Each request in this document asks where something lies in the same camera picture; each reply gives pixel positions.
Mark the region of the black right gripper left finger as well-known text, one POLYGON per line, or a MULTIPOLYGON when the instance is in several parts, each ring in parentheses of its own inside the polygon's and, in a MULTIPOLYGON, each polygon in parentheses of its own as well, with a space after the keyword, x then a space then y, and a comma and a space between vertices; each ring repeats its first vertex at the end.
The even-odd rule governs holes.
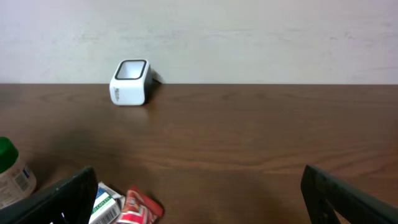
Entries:
POLYGON ((1 209, 1 224, 88 224, 97 191, 94 168, 85 167, 71 177, 1 209))

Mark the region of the white Panadol box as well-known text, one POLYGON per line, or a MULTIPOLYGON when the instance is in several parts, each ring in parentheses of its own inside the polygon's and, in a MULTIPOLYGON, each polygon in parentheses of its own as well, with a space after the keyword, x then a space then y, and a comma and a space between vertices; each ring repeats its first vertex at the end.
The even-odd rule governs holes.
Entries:
POLYGON ((124 203, 125 196, 117 193, 103 182, 100 182, 89 224, 116 223, 124 203))

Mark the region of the red Top chocolate bar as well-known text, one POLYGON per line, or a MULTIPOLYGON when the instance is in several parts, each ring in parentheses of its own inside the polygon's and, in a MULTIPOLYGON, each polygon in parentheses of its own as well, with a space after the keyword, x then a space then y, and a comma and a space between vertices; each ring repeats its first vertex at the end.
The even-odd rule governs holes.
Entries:
POLYGON ((126 201, 117 224, 154 224, 164 216, 163 207, 133 185, 126 194, 126 201))

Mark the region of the green lid jar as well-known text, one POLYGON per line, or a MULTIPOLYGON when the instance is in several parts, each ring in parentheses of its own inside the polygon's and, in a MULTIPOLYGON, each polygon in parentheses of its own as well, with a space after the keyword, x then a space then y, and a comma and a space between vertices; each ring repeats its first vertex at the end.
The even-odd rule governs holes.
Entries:
POLYGON ((30 196, 37 179, 11 140, 1 137, 1 209, 30 196))

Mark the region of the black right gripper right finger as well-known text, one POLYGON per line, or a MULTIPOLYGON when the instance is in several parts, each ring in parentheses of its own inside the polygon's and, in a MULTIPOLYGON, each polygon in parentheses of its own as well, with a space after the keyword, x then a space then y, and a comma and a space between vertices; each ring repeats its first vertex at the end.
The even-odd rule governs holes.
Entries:
POLYGON ((300 188, 312 224, 339 223, 337 214, 350 223, 397 223, 397 207, 316 166, 305 166, 300 188))

